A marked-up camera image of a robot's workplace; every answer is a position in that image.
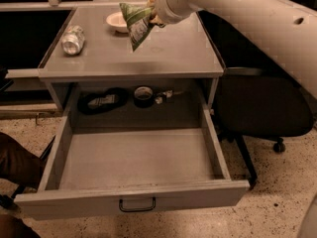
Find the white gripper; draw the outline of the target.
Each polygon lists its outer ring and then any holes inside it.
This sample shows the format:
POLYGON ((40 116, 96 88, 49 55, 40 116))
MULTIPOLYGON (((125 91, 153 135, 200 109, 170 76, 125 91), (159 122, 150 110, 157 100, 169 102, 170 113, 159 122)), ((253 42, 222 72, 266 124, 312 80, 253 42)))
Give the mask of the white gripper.
POLYGON ((187 0, 148 0, 147 7, 155 7, 157 14, 150 18, 150 26, 159 28, 177 24, 198 10, 187 0))

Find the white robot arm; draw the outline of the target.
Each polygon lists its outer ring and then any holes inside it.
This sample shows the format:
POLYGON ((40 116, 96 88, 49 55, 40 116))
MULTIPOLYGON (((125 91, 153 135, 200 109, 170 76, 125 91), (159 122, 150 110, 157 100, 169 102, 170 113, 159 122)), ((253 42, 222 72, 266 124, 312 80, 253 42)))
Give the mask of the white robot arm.
POLYGON ((317 13, 289 0, 154 0, 158 17, 176 24, 205 10, 226 20, 317 97, 317 13))

